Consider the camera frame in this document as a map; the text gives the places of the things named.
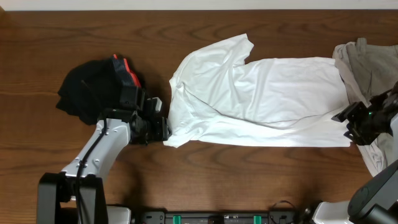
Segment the white t-shirt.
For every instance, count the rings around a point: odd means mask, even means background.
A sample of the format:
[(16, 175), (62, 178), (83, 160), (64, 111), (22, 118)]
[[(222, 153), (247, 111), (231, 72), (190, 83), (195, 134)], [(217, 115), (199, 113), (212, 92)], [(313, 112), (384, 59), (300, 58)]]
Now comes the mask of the white t-shirt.
[(247, 62), (253, 44), (241, 34), (187, 55), (170, 79), (171, 137), (237, 146), (348, 147), (333, 116), (348, 105), (332, 58)]

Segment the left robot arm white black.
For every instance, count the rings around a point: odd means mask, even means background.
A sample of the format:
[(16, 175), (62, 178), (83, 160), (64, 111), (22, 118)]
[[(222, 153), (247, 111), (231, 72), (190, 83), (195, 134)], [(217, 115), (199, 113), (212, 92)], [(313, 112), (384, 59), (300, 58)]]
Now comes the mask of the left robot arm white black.
[(119, 153), (129, 144), (166, 141), (172, 131), (158, 112), (106, 109), (79, 155), (59, 173), (40, 179), (37, 223), (130, 223), (127, 207), (107, 205), (104, 183)]

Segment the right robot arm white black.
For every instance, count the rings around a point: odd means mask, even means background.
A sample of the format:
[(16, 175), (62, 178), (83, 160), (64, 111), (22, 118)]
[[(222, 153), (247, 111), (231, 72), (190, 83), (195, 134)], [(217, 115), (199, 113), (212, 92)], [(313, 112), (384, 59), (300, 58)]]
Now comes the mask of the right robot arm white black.
[(397, 203), (397, 91), (387, 90), (370, 103), (352, 103), (332, 120), (347, 120), (344, 136), (359, 146), (372, 143), (381, 133), (390, 134), (394, 162), (358, 189), (349, 202), (319, 203), (310, 223), (397, 224), (393, 208)]

